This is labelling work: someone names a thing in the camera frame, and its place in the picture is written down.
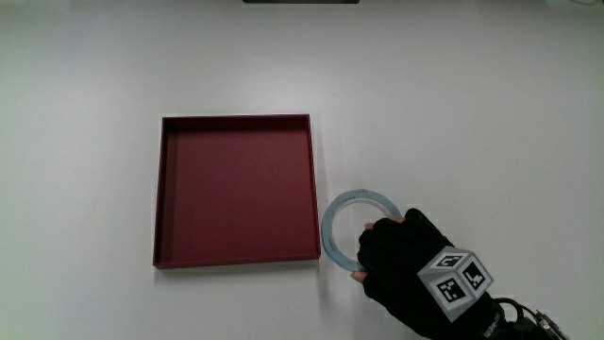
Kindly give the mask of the person's right hand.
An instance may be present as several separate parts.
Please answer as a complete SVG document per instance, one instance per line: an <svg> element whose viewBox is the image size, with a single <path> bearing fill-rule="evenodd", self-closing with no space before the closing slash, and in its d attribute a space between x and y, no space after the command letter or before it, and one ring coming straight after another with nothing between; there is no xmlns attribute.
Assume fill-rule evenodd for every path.
<svg viewBox="0 0 604 340"><path fill-rule="evenodd" d="M428 339L496 339L504 328L503 311L489 294L451 322L418 276L451 245L419 210L407 210L401 221L379 219L360 236L358 261L366 272L364 293Z"/></svg>

